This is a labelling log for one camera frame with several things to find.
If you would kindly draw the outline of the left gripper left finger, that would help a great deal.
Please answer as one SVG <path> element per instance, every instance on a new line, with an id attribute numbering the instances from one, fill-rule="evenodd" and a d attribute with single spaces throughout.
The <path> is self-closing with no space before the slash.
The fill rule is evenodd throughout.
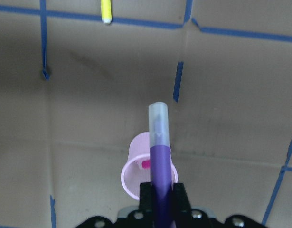
<path id="1" fill-rule="evenodd" d="M 150 182 L 140 184 L 139 210 L 154 215 L 154 191 Z"/>

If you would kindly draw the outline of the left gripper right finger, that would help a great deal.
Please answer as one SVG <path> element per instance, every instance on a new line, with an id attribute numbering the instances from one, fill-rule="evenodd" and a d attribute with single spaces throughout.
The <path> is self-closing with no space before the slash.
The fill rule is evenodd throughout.
<path id="1" fill-rule="evenodd" d="M 191 212 L 191 204 L 183 183 L 174 183 L 171 193 L 172 212 L 174 214 L 187 214 Z"/>

